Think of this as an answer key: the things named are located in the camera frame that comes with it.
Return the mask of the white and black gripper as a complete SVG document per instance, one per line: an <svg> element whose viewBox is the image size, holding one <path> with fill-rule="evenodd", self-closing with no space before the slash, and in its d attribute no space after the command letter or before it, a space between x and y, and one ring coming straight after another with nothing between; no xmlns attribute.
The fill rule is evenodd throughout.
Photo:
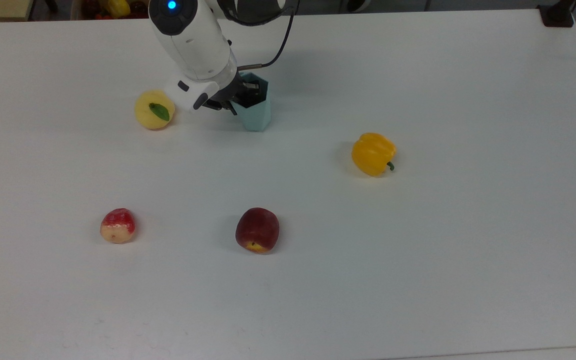
<svg viewBox="0 0 576 360"><path fill-rule="evenodd" d="M204 107L215 111L228 110L233 116L237 116L233 101L239 93L258 96L260 89L258 82L243 82L239 74L198 80L176 74L163 86L163 92L176 107L186 112L194 112Z"/></svg>

